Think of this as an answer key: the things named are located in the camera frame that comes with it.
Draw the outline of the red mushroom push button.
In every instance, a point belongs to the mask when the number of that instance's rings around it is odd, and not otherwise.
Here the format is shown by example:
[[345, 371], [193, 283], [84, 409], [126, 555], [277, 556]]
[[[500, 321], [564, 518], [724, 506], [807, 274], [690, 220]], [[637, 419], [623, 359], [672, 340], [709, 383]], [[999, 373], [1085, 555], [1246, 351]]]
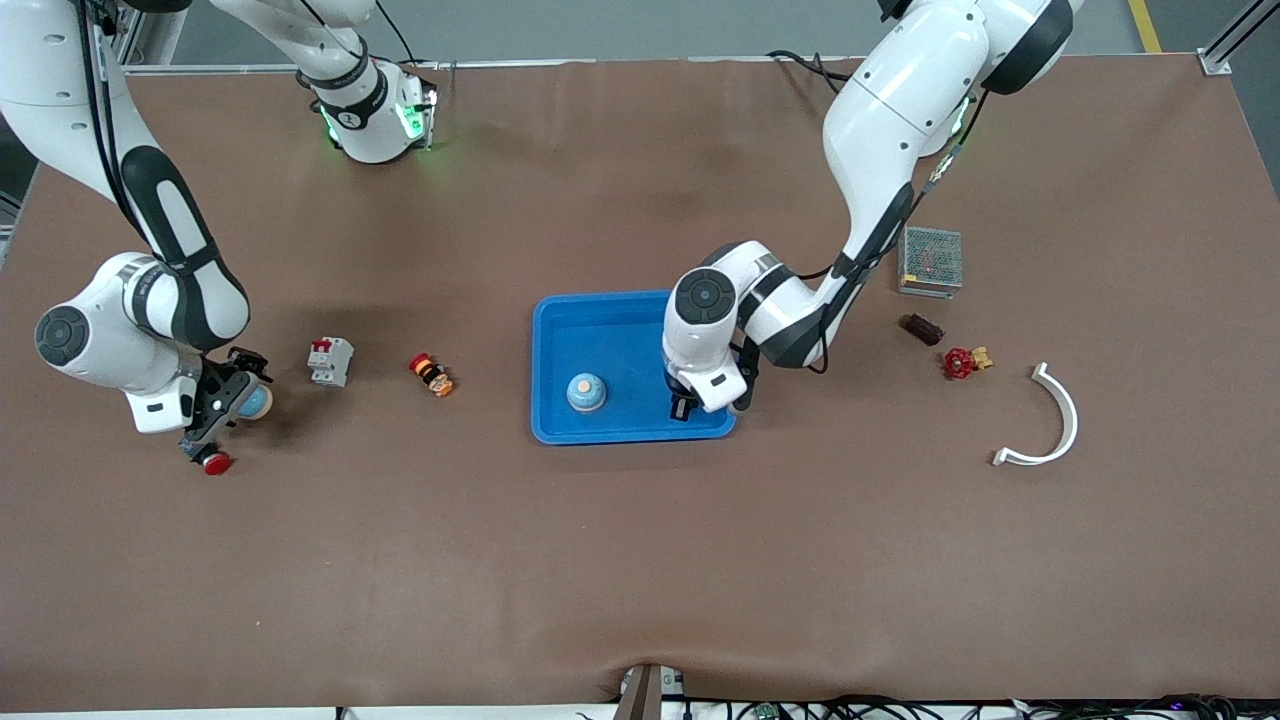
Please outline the red mushroom push button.
[[198, 465], [209, 477], [224, 474], [233, 464], [230, 455], [218, 442], [193, 443], [183, 439], [179, 446], [188, 461]]

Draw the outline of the white red circuit breaker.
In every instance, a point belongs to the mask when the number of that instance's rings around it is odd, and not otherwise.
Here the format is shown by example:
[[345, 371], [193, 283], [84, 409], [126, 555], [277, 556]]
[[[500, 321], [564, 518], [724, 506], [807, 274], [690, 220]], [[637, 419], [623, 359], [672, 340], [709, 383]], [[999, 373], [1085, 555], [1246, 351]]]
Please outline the white red circuit breaker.
[[317, 386], [344, 388], [355, 347], [348, 340], [325, 336], [310, 345], [307, 368]]

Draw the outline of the blue plastic tray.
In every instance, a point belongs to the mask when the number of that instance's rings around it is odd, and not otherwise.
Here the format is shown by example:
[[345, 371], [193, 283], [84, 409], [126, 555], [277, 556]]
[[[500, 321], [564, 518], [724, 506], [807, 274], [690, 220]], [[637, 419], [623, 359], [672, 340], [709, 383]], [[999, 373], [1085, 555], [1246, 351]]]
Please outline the blue plastic tray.
[[[544, 445], [618, 445], [726, 437], [736, 418], [696, 409], [671, 419], [660, 337], [666, 290], [548, 296], [532, 313], [530, 427]], [[570, 402], [581, 374], [604, 401], [589, 413]]]

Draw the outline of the metal mesh power supply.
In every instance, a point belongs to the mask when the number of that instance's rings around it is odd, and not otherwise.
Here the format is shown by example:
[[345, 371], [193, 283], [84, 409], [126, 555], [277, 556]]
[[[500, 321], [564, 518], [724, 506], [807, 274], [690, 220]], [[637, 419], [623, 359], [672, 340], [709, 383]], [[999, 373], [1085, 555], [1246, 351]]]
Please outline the metal mesh power supply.
[[906, 227], [900, 234], [899, 292], [952, 300], [963, 288], [963, 234]]

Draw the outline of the white curved plastic clamp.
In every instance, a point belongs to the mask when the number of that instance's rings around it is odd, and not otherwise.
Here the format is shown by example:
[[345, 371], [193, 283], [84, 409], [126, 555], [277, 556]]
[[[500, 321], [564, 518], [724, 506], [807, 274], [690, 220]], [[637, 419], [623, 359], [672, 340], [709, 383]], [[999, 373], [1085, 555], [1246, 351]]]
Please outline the white curved plastic clamp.
[[1047, 363], [1038, 363], [1030, 372], [1030, 379], [1041, 386], [1057, 404], [1061, 414], [1061, 437], [1052, 451], [1044, 455], [1027, 455], [1010, 447], [997, 450], [991, 460], [993, 468], [1001, 465], [1014, 465], [1020, 468], [1034, 468], [1061, 459], [1076, 442], [1080, 415], [1074, 397], [1065, 386], [1050, 374]]

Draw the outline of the orange yellow emergency stop switch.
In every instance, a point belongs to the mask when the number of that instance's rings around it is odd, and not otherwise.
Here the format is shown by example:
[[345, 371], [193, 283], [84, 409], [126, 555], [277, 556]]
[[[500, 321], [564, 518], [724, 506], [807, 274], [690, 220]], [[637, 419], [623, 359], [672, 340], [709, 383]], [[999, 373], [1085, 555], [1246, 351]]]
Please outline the orange yellow emergency stop switch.
[[417, 354], [410, 360], [410, 370], [436, 397], [447, 397], [454, 389], [448, 370], [430, 354]]

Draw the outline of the aluminium table edge rail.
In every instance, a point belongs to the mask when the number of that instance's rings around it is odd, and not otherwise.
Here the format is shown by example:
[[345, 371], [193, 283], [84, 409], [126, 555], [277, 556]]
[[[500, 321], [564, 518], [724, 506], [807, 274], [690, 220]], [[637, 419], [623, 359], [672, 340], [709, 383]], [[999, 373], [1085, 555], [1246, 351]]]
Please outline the aluminium table edge rail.
[[[504, 61], [419, 61], [407, 67], [424, 70], [460, 70], [460, 69], [509, 69], [531, 67], [562, 67], [567, 64], [595, 64], [596, 59], [566, 58], [543, 60], [504, 60]], [[127, 76], [243, 76], [243, 74], [280, 74], [297, 70], [294, 64], [288, 63], [255, 63], [255, 64], [134, 64], [123, 68]]]

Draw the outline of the aluminium frame post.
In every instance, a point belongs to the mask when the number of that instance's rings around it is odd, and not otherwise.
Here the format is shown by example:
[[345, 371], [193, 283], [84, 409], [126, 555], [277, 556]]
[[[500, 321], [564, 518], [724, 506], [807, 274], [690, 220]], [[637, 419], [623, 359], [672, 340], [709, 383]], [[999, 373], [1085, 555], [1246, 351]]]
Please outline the aluminium frame post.
[[1279, 12], [1280, 0], [1248, 0], [1206, 47], [1197, 49], [1203, 73], [1231, 74], [1230, 58]]

